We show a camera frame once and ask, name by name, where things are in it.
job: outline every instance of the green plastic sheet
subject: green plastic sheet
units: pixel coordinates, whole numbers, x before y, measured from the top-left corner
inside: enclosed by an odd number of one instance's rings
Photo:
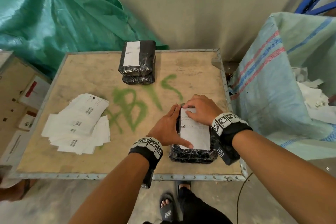
[[[0,0],[0,49],[14,51],[53,78],[65,53],[121,51],[154,40],[119,0]]]

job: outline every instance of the cord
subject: cord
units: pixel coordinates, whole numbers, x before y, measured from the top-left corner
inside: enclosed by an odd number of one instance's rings
[[[237,224],[238,224],[238,203],[239,203],[239,197],[240,197],[240,193],[242,192],[242,189],[244,187],[244,184],[248,181],[248,179],[251,177],[251,175],[253,175],[253,172],[246,178],[246,180],[244,181],[243,185],[240,188],[240,192],[238,194],[238,199],[237,199]]]

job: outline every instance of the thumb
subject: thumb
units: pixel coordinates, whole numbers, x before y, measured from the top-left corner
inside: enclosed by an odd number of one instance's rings
[[[189,149],[193,149],[193,145],[191,144],[191,142],[187,141],[187,140],[184,140],[183,138],[177,136],[176,137],[176,142],[174,144],[179,144],[179,145],[182,145],[184,147],[187,147]]]
[[[188,115],[188,117],[189,117],[190,119],[193,119],[193,120],[196,121],[196,117],[197,117],[197,114],[196,114],[196,113],[193,113],[193,112],[191,112],[191,111],[186,111],[185,113],[186,113],[186,115]]]

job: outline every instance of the person's left hand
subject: person's left hand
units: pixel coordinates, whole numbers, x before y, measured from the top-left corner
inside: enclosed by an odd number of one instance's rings
[[[176,131],[176,119],[179,116],[180,109],[180,105],[173,105],[170,111],[158,120],[147,136],[159,140],[162,146],[179,144],[192,149],[194,146],[189,141],[182,139]]]

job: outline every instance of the another person's arm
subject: another person's arm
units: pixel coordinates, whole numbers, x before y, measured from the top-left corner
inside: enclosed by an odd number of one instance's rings
[[[222,111],[206,96],[194,95],[183,107],[197,122],[211,125]],[[336,223],[336,179],[251,130],[237,133],[232,146],[261,183],[298,223]]]
[[[192,148],[192,144],[176,132],[180,108],[179,105],[173,105],[147,136],[156,138],[163,146],[181,144]],[[148,168],[149,162],[141,154],[127,155],[86,198],[69,224],[126,224]]]

